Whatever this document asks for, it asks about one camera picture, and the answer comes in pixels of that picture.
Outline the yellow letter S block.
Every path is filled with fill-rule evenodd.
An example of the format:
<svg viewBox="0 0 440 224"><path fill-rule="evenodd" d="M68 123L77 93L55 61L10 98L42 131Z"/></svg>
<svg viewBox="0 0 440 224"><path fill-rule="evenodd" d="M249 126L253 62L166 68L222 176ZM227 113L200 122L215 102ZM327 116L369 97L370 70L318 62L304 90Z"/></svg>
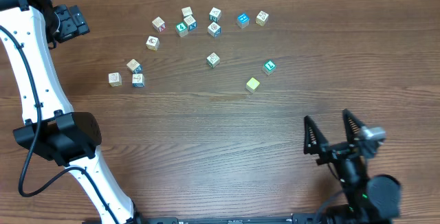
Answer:
<svg viewBox="0 0 440 224"><path fill-rule="evenodd" d="M256 78L250 78L246 84L245 88L250 92L254 93L260 85L260 82Z"/></svg>

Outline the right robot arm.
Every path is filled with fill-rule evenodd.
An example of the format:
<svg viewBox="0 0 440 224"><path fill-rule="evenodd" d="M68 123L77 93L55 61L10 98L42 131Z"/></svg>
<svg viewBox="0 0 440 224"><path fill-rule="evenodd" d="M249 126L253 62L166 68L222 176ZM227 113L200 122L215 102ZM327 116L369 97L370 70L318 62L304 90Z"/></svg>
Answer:
<svg viewBox="0 0 440 224"><path fill-rule="evenodd" d="M400 215L402 185L390 175L368 175L368 162L386 140L386 131L369 127L342 111L346 141L331 145L310 116L304 117L304 154L317 155L341 190L316 211L314 223L392 223Z"/></svg>

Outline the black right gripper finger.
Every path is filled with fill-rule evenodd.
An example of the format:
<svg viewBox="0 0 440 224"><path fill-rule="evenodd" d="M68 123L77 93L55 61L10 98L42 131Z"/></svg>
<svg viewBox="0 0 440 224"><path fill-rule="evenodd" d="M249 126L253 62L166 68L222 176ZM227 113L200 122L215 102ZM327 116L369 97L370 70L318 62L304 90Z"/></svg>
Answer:
<svg viewBox="0 0 440 224"><path fill-rule="evenodd" d="M365 124L357 119L348 109L342 111L342 119L344 121L347 142L352 144Z"/></svg>
<svg viewBox="0 0 440 224"><path fill-rule="evenodd" d="M325 153L327 151L329 142L310 116L307 115L304 117L304 125L304 154L314 155Z"/></svg>

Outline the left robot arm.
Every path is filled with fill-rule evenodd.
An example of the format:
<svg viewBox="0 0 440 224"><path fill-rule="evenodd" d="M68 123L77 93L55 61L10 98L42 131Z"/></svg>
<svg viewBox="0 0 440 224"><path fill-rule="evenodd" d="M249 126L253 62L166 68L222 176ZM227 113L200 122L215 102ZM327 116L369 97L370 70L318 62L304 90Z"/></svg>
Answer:
<svg viewBox="0 0 440 224"><path fill-rule="evenodd" d="M52 0L1 0L1 41L19 88L23 127L13 131L27 149L18 183L22 197L33 197L66 173L82 186L101 223L141 223L142 215L122 191L102 154L95 117L76 112L58 80L51 49L89 32L79 7ZM23 188L33 155L63 170L33 192Z"/></svg>

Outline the green letter L block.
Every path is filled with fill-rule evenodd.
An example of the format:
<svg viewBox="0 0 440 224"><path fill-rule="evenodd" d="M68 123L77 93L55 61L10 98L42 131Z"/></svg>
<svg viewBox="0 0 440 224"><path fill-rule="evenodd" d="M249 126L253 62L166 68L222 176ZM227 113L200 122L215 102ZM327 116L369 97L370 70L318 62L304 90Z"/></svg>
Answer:
<svg viewBox="0 0 440 224"><path fill-rule="evenodd" d="M267 75L272 74L275 70L276 70L276 64L272 60L268 60L267 62L264 63L263 71Z"/></svg>

